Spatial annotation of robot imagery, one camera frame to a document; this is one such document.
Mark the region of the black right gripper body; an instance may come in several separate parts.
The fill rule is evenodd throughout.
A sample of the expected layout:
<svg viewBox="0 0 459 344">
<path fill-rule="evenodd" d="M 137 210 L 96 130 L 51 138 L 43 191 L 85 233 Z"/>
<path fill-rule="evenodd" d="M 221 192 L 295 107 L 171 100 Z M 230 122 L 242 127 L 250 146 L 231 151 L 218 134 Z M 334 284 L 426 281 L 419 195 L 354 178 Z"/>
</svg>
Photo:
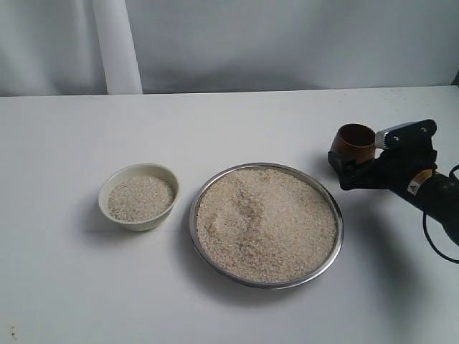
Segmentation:
<svg viewBox="0 0 459 344">
<path fill-rule="evenodd" d="M 431 138 L 403 143 L 400 138 L 390 146 L 383 138 L 376 138 L 375 147 L 382 153 L 372 166 L 372 188 L 407 191 L 412 179 L 423 171 L 432 176 L 437 169 L 437 151 Z"/>
</svg>

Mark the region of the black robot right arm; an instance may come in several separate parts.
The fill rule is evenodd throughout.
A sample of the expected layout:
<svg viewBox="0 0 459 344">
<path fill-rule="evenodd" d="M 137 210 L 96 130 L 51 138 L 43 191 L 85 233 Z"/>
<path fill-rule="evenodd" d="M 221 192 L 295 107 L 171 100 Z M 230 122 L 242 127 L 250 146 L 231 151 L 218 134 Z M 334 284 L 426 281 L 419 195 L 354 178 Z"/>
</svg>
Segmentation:
<svg viewBox="0 0 459 344">
<path fill-rule="evenodd" d="M 403 123 L 379 132 L 360 124 L 341 126 L 328 152 L 340 187 L 387 189 L 438 221 L 458 242 L 458 179 L 437 172 L 432 137 L 436 122 Z"/>
</svg>

